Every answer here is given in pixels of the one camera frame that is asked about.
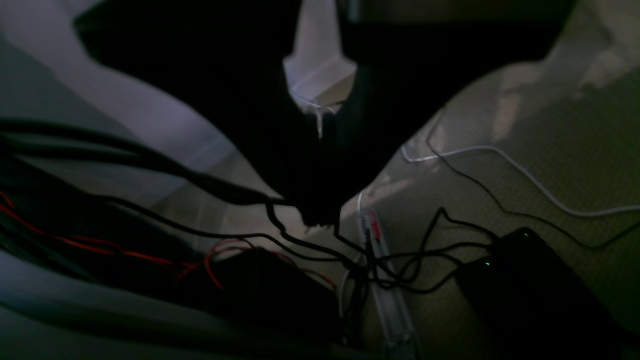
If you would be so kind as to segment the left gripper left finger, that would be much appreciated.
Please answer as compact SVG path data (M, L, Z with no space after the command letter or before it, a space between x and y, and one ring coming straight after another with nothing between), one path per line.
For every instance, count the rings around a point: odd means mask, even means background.
M318 131L290 96L299 0L103 0L73 19L89 56L210 121L307 226L330 224L313 186Z

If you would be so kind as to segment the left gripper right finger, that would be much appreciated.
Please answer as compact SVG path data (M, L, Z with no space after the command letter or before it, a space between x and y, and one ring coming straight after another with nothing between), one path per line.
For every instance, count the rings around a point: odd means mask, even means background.
M341 0L353 87L323 120L320 219L334 221L400 146L464 88L544 59L573 0Z

